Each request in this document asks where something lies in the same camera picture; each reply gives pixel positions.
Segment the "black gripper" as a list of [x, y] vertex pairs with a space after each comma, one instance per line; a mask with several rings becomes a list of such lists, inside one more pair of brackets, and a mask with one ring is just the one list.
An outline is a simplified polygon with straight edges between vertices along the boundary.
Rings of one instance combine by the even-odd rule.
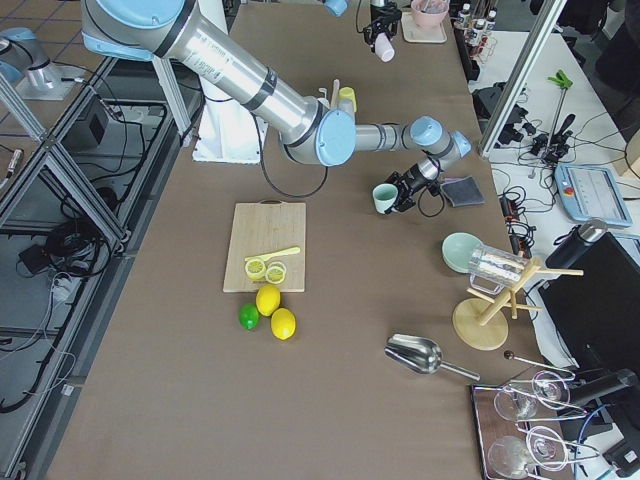
[[413, 195], [425, 188], [430, 183], [430, 179], [418, 167], [411, 167], [403, 174], [397, 171], [392, 172], [385, 183], [398, 188], [398, 197], [384, 211], [385, 214], [391, 214], [393, 212], [402, 213], [414, 207], [416, 201], [412, 198]]
[[379, 30], [383, 30], [388, 40], [393, 40], [398, 32], [398, 25], [402, 12], [396, 4], [370, 5], [370, 25], [363, 28], [365, 43], [371, 50], [375, 49], [375, 42]]

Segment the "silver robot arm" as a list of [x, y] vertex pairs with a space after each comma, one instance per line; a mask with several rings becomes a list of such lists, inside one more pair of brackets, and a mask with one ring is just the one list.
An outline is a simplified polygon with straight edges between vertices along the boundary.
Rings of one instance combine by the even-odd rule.
[[330, 108], [303, 97], [211, 23], [195, 1], [84, 1], [85, 46], [101, 55], [177, 60], [279, 133], [284, 153], [300, 164], [330, 168], [357, 151], [421, 150], [425, 158], [388, 180], [397, 188], [388, 212], [415, 205], [414, 194], [439, 192], [439, 174], [471, 150], [459, 132], [422, 116], [410, 125], [355, 122], [345, 102]]
[[[333, 16], [342, 16], [348, 6], [348, 0], [322, 0], [325, 9]], [[365, 43], [374, 50], [375, 41], [386, 39], [392, 41], [398, 32], [398, 25], [402, 18], [402, 12], [397, 4], [391, 0], [370, 0], [370, 22], [359, 27], [359, 12], [361, 3], [356, 7], [356, 31], [363, 35]]]

